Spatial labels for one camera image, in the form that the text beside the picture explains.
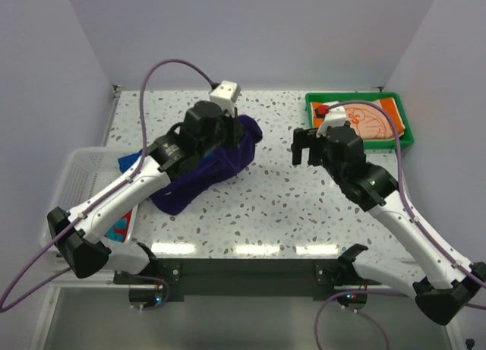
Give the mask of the orange Doraemon towel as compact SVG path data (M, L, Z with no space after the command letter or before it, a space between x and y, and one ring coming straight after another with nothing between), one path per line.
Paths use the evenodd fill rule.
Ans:
M337 104L338 101L310 102L311 127L313 128L316 128L314 126L313 109L324 103ZM385 141L394 139L393 129L382 112L378 112L375 108L363 103L353 103L343 107L347 114L346 121L363 140Z

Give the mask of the purple towel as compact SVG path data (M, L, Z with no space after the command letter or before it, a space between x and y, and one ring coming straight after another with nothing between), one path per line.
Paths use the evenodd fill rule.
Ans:
M248 115L238 121L243 136L236 148L219 147L203 158L198 167L150 196L155 207L171 216L181 213L211 186L235 177L254 161L257 144L263 139L258 123Z

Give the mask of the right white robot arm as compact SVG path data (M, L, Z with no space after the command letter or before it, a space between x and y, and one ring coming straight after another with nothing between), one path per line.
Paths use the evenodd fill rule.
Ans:
M485 283L485 264L461 255L412 207L385 168L368 162L363 140L345 123L329 128L297 128L292 138L292 163L325 168L345 197L383 225L409 252L416 265L386 259L363 244L354 244L338 258L342 281L379 282L413 299L436 324L447 325Z

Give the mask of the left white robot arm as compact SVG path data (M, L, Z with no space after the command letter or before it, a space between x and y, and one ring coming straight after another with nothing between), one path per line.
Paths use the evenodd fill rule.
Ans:
M100 270L130 273L147 284L157 276L155 254L144 244L122 244L105 237L134 206L193 172L219 147L236 147L243 135L233 102L200 101L183 122L143 150L123 175L88 201L47 215L55 246L79 279Z

